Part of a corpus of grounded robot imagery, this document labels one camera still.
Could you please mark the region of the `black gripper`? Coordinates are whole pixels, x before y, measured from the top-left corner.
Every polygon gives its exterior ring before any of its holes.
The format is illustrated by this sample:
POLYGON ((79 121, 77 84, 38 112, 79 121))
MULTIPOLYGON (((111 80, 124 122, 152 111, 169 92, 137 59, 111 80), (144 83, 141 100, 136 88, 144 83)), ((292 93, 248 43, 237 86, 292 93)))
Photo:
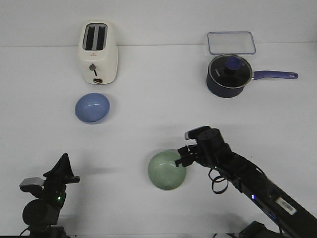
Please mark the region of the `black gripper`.
POLYGON ((215 167, 229 155, 229 145, 224 142, 219 129, 205 128, 198 133, 196 143, 178 149, 180 159, 175 160, 177 167, 190 166, 194 161, 204 167, 215 167))
POLYGON ((47 178, 44 182, 44 198, 65 198, 66 185, 80 181, 79 176, 73 177, 67 153, 64 153, 54 167, 43 176, 47 178))

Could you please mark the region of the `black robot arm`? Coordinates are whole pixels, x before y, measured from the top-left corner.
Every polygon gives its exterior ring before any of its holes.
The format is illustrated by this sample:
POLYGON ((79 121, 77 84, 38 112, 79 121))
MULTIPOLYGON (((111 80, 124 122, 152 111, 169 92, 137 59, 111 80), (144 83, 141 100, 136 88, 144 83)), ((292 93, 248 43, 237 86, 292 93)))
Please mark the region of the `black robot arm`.
POLYGON ((65 228, 57 222, 66 200, 66 185, 78 183, 80 177, 73 174, 67 153, 43 176, 45 179, 26 178, 19 185, 21 191, 35 197, 24 207, 22 219, 30 238, 67 238, 65 228))
POLYGON ((210 178, 212 185, 232 183, 279 227, 280 235, 317 236, 316 217, 275 185, 257 165, 233 152, 219 129, 201 126, 186 132, 185 138, 196 143, 178 149, 180 159, 176 160, 176 166, 187 167, 196 162, 217 171, 219 175, 210 178))

